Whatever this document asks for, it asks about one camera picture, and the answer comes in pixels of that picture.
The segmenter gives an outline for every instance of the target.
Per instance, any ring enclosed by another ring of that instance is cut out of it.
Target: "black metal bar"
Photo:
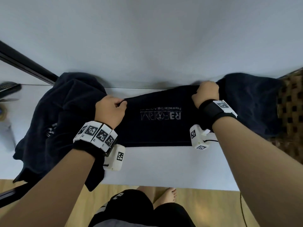
[[[0,60],[53,85],[58,76],[0,41]]]
[[[0,208],[2,208],[3,206],[7,206],[8,204],[13,203],[22,198],[34,185],[35,183],[26,183],[1,193]]]

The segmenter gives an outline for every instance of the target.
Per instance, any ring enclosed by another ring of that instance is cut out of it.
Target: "black pants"
[[[181,205],[166,203],[154,210],[152,202],[145,193],[135,189],[128,189],[113,196],[97,211],[89,227],[109,219],[158,227],[195,226]]]

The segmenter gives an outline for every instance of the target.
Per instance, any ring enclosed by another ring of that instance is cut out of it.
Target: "person's left hand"
[[[122,121],[127,102],[123,99],[115,98],[111,95],[105,96],[96,103],[95,120],[103,122],[115,129]]]

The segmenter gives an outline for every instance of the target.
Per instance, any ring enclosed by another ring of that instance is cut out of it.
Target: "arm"
[[[219,99],[214,82],[193,95],[196,107],[207,99]],[[259,225],[302,226],[303,165],[234,118],[222,117],[212,128]]]
[[[95,120],[113,129],[124,117],[126,102],[111,96],[96,103]],[[64,226],[95,159],[72,149],[0,220],[1,227]]]

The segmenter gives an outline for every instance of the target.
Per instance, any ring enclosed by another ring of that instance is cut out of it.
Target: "white table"
[[[25,136],[38,101],[50,88],[51,86],[24,85],[19,93],[20,100],[7,103],[16,142]],[[160,90],[106,89],[108,94],[120,98],[154,91]],[[0,149],[0,179],[14,179],[21,171],[22,162],[14,160],[13,153]],[[121,171],[106,171],[102,183],[239,190],[218,143],[212,143],[207,150],[196,150],[190,146],[126,148]]]

